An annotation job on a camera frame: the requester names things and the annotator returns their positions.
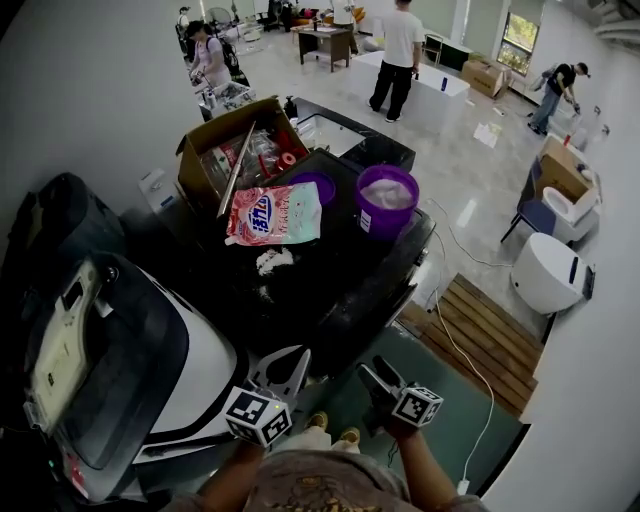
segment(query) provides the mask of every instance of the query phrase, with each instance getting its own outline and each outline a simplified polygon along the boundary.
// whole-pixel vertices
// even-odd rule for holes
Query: wooden floor panel
[[[420,340],[489,395],[486,384],[478,378],[466,358],[489,382],[496,401],[510,414],[520,417],[537,382],[533,372],[543,345],[467,279],[458,274],[438,303],[445,326],[434,310],[428,313],[411,302],[399,321]]]

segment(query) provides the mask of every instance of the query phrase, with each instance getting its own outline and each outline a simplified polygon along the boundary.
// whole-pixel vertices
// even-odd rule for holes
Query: jeans
[[[409,97],[412,74],[413,68],[401,68],[400,66],[393,66],[382,61],[376,90],[369,100],[371,108],[376,112],[380,110],[384,100],[387,99],[389,88],[391,87],[391,84],[393,84],[393,91],[391,92],[391,107],[387,113],[387,119],[391,119],[393,121],[398,119],[402,112],[402,106]]]
[[[356,36],[353,34],[353,24],[349,23],[348,25],[338,25],[337,23],[333,24],[336,28],[343,28],[345,30],[349,30],[351,32],[351,36],[349,38],[349,45],[351,46],[351,53],[358,53],[358,44],[356,43]]]
[[[556,113],[559,103],[560,96],[553,92],[551,87],[547,85],[542,104],[531,118],[531,124],[538,127],[539,130],[546,132],[549,126],[549,118]]]

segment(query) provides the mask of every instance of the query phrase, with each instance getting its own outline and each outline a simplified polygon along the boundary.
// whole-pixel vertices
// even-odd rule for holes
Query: purple container lid
[[[323,172],[303,172],[294,176],[289,185],[315,183],[318,186],[318,197],[322,206],[328,205],[336,196],[336,184]]]

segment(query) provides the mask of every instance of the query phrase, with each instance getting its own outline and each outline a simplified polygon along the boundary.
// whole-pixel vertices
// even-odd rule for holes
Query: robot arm
[[[287,347],[262,359],[244,388],[234,387],[224,406],[235,436],[267,448],[291,426],[291,411],[304,387],[311,350]]]
[[[369,391],[371,407],[364,416],[369,434],[382,432],[391,416],[416,428],[433,421],[444,400],[417,383],[407,384],[402,376],[384,358],[373,359],[375,371],[358,366],[358,376]]]

